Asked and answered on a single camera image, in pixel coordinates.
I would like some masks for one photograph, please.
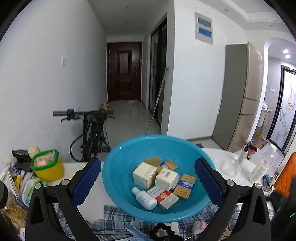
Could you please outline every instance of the black cap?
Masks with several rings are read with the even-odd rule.
[[[3,209],[7,203],[8,189],[5,184],[0,181],[0,209]]]

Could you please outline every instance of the orange chair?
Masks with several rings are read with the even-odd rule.
[[[290,186],[292,178],[296,176],[296,153],[294,152],[285,168],[283,169],[282,173],[280,174],[279,178],[274,184],[274,188],[277,192],[282,194],[285,197],[289,196],[290,193]]]

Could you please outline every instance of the green rim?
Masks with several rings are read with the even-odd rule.
[[[36,159],[36,157],[39,157],[39,156],[42,156],[42,155],[45,155],[47,153],[54,152],[54,151],[57,153],[57,155],[55,156],[55,159],[54,159],[54,161],[52,163],[50,163],[50,164],[48,164],[46,166],[42,166],[42,167],[34,167],[33,166],[34,165],[34,160]],[[51,168],[57,163],[58,157],[59,157],[59,151],[57,149],[52,149],[52,150],[40,152],[40,153],[36,154],[34,156],[34,158],[31,160],[30,167],[31,167],[32,171],[41,171],[41,170],[44,170],[44,169],[47,169],[47,168]]]

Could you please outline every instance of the yellow bucket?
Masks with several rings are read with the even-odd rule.
[[[52,163],[49,163],[46,166],[42,167],[35,167],[34,161],[36,157],[38,156],[45,156],[48,153],[56,152],[55,159]],[[58,179],[61,179],[64,176],[64,166],[63,163],[59,157],[59,152],[56,149],[43,151],[34,156],[34,158],[31,161],[31,169],[34,171],[40,179],[46,181],[46,182],[52,182]]]

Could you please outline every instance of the plaid cloth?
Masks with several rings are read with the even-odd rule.
[[[179,221],[179,233],[180,236],[184,238],[184,240],[196,240],[198,235],[192,234],[192,225],[194,221],[205,221],[209,223],[214,217],[215,213],[218,210],[218,206],[212,204],[211,202],[205,206],[205,208],[194,215],[191,218],[187,218],[185,220]],[[59,215],[59,220],[64,229],[65,234],[74,239],[74,236],[66,224],[66,221],[61,213],[59,207],[56,209],[57,214]],[[268,209],[269,219],[271,220],[275,215],[274,210]],[[237,205],[233,215],[227,225],[229,231],[232,231],[235,225],[235,222],[238,219],[240,213],[239,205]],[[127,232],[125,229],[126,225],[130,225],[132,227],[137,228],[139,231],[148,234],[151,229],[156,225],[155,223],[144,222],[138,218],[132,217],[126,212],[122,211],[118,207],[113,206],[105,206],[104,207],[104,219],[99,219],[95,222],[95,224],[91,224],[87,222],[89,227],[95,233],[95,235],[102,241],[113,241],[118,239],[124,239],[131,237],[131,234]]]

